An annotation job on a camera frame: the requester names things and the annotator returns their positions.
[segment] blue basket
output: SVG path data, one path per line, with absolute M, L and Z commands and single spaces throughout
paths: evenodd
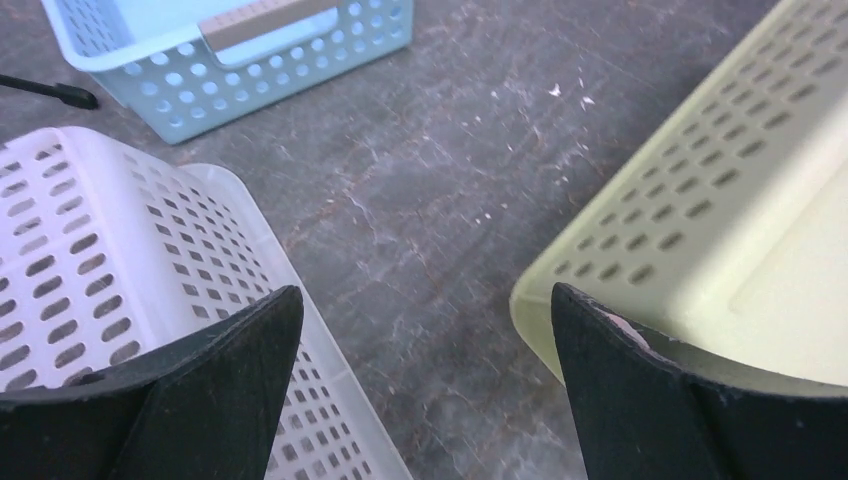
M 413 0 L 43 4 L 68 63 L 171 144 L 397 50 L 412 34 Z M 269 27 L 274 19 L 286 23 Z

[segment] basket handle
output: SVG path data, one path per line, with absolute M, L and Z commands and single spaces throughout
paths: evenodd
M 198 26 L 209 48 L 220 52 L 338 4 L 339 0 L 256 0 L 207 18 Z

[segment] beige basket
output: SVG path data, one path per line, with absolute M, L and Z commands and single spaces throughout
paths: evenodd
M 524 273 L 516 329 L 560 380 L 556 282 L 716 354 L 848 385 L 846 56 L 848 1 L 778 4 Z

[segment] marble surface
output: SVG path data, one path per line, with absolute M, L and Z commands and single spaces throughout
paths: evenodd
M 0 72 L 103 104 L 0 87 L 0 139 L 82 125 L 233 170 L 416 479 L 580 479 L 509 292 L 774 3 L 422 1 L 410 48 L 170 147 L 62 60 L 39 2 L 0 0 Z

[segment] perforated plastic basket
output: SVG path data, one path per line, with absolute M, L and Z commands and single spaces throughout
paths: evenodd
M 784 0 L 524 273 L 515 326 L 562 379 L 555 282 L 766 370 L 848 384 L 848 2 Z
M 227 170 L 174 168 L 75 127 L 6 147 L 0 391 L 59 387 L 303 288 Z M 410 478 L 305 291 L 304 312 L 266 478 Z
M 413 0 L 42 0 L 65 59 L 177 143 L 408 44 Z

